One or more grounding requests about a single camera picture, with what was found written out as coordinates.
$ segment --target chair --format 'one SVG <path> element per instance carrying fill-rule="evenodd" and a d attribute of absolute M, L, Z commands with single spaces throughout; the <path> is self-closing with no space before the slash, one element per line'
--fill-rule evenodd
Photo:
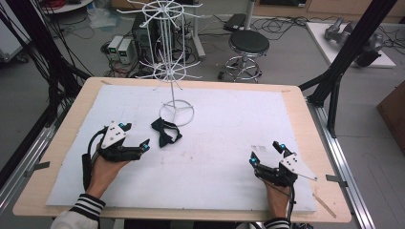
<path fill-rule="evenodd" d="M 247 6 L 247 16 L 243 31 L 235 31 L 229 38 L 229 47 L 232 51 L 239 54 L 226 61 L 224 72 L 220 72 L 219 79 L 224 79 L 227 73 L 233 76 L 233 81 L 254 79 L 258 83 L 257 77 L 262 75 L 259 65 L 253 60 L 253 57 L 266 55 L 269 43 L 265 36 L 256 31 L 250 30 L 250 19 L 253 13 L 255 0 L 249 0 Z"/>

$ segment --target gray floor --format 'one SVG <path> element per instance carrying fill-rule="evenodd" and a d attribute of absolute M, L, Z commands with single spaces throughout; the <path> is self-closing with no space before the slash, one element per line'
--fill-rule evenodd
<path fill-rule="evenodd" d="M 72 23 L 86 16 L 85 11 L 78 10 L 59 17 L 63 23 Z M 213 17 L 202 20 L 201 29 L 215 20 Z M 114 34 L 127 33 L 132 21 L 119 18 L 117 27 L 93 31 L 88 25 L 89 19 L 75 24 L 74 33 L 68 34 L 66 39 L 70 48 L 94 75 L 103 75 L 109 68 L 105 55 L 99 50 L 101 45 L 110 41 Z M 202 33 L 226 32 L 218 29 L 221 26 L 221 23 L 212 23 Z M 387 31 L 396 29 L 400 29 L 399 37 L 405 36 L 404 27 L 386 26 Z M 199 66 L 190 69 L 190 73 L 203 76 L 202 80 L 217 81 L 224 62 L 235 55 L 228 48 L 227 39 L 227 35 L 201 36 L 206 58 Z M 59 40 L 55 40 L 55 43 L 62 47 Z M 401 176 L 405 174 L 405 158 L 375 106 L 405 80 L 405 56 L 393 49 L 384 48 L 383 51 L 394 61 L 395 68 L 347 70 L 341 83 L 336 133 L 376 228 L 403 228 L 405 179 Z M 263 70 L 263 76 L 259 79 L 261 84 L 300 85 L 328 68 L 326 59 L 309 32 L 297 27 L 292 27 L 280 40 L 271 41 L 267 56 L 257 61 Z M 0 69 L 0 129 L 3 131 L 0 135 L 3 147 L 0 168 L 47 106 L 47 87 L 32 62 L 20 64 L 12 61 Z M 304 95 L 312 92 L 313 89 L 306 90 Z M 52 223 L 50 219 L 14 216 L 11 209 L 16 197 L 0 216 L 1 228 L 49 227 Z M 112 228 L 112 224 L 110 219 L 105 219 L 103 228 Z M 315 223 L 314 226 L 357 228 L 355 219 L 348 224 Z"/>

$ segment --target hand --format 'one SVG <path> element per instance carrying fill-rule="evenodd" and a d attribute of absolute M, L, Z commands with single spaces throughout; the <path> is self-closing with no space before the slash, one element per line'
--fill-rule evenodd
<path fill-rule="evenodd" d="M 290 195 L 289 187 L 275 186 L 267 181 L 265 181 L 265 186 L 270 217 L 272 219 L 285 218 Z"/>
<path fill-rule="evenodd" d="M 92 179 L 86 194 L 95 198 L 101 198 L 108 186 L 116 178 L 119 170 L 129 161 L 111 162 L 102 156 L 98 156 L 93 166 Z"/>

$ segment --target desk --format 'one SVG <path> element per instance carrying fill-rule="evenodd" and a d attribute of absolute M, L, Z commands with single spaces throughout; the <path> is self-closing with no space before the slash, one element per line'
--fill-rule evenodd
<path fill-rule="evenodd" d="M 53 188 L 57 173 L 64 156 L 75 140 L 84 118 L 91 109 L 97 97 L 98 90 L 105 84 L 157 86 L 159 81 L 147 79 L 119 79 L 93 77 L 87 80 L 74 105 L 56 133 L 53 142 L 42 158 L 50 161 L 47 169 L 36 171 L 25 190 L 17 200 L 13 212 L 17 216 L 49 216 L 54 217 L 66 210 L 66 207 L 47 206 L 48 195 Z M 325 175 L 333 175 L 327 154 L 322 145 L 315 124 L 310 116 L 307 104 L 298 87 L 235 84 L 218 82 L 182 81 L 184 88 L 227 89 L 278 92 L 283 95 L 295 138 L 304 158 L 311 170 L 318 175 L 319 180 L 311 182 L 310 186 L 318 211 L 313 214 L 293 214 L 293 221 L 305 222 L 347 222 L 351 215 L 337 183 L 326 181 Z M 194 219 L 194 220 L 240 220 L 263 221 L 268 219 L 267 212 L 251 211 L 202 211 L 202 210 L 171 210 L 171 209 L 132 209 L 106 208 L 102 214 L 104 218 L 124 219 Z"/>

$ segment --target wire stand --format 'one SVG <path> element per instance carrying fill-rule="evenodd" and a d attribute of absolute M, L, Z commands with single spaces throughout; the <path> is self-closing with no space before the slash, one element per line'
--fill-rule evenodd
<path fill-rule="evenodd" d="M 184 34 L 184 15 L 187 14 L 193 17 L 201 17 L 191 13 L 184 12 L 184 8 L 197 8 L 202 4 L 196 6 L 183 6 L 173 0 L 158 0 L 148 4 L 130 1 L 130 3 L 142 4 L 142 10 L 130 10 L 121 11 L 121 13 L 133 13 L 133 12 L 143 12 L 145 15 L 145 22 L 140 25 L 141 27 L 146 27 L 148 31 L 149 47 L 151 52 L 152 63 L 143 63 L 139 61 L 142 65 L 145 65 L 153 69 L 151 75 L 145 75 L 138 78 L 155 77 L 162 83 L 170 83 L 172 91 L 172 99 L 166 103 L 163 103 L 160 108 L 160 117 L 165 120 L 171 120 L 177 126 L 184 126 L 190 123 L 194 118 L 194 107 L 187 101 L 182 99 L 175 99 L 174 94 L 174 84 L 176 84 L 181 90 L 178 81 L 183 80 L 185 77 L 201 78 L 200 76 L 194 76 L 187 74 L 187 70 L 190 67 L 198 65 L 200 62 L 186 66 L 185 63 L 185 34 Z M 177 25 L 176 21 L 180 18 L 181 27 Z M 151 20 L 159 20 L 160 25 L 160 38 L 162 49 L 159 53 L 154 50 L 154 44 L 152 44 L 152 39 L 150 37 L 148 24 Z M 182 32 L 182 47 L 181 55 L 178 58 L 173 56 L 173 50 L 176 48 L 173 42 L 173 32 L 181 30 Z"/>

